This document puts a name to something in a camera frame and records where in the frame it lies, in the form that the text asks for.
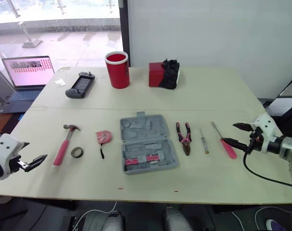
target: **hammer head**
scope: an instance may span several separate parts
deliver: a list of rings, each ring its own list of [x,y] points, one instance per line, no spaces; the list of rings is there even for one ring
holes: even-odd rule
[[[80,131],[79,127],[73,124],[65,124],[64,129],[70,129],[70,131],[74,131],[75,129],[77,129]]]

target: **laptop keyboard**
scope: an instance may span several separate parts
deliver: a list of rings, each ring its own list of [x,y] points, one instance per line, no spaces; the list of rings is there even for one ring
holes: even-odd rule
[[[16,100],[35,100],[41,90],[22,90],[15,91],[10,97],[10,101]]]

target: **pliers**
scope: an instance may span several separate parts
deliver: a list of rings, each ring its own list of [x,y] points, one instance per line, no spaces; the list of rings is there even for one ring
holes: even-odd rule
[[[179,122],[176,123],[176,131],[178,134],[179,142],[183,144],[183,150],[185,154],[190,155],[190,150],[191,150],[190,143],[192,142],[192,140],[191,140],[191,130],[190,130],[189,124],[186,123],[186,137],[184,137],[180,132]]]

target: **tool case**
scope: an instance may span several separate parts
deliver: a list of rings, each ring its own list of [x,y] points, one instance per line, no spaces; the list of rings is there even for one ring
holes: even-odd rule
[[[120,120],[122,170],[125,174],[173,168],[177,155],[162,115],[145,115]]]

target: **laptop screen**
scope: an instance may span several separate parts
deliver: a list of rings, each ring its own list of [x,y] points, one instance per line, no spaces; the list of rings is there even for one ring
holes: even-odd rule
[[[43,88],[54,75],[49,56],[5,58],[2,62],[16,89]]]

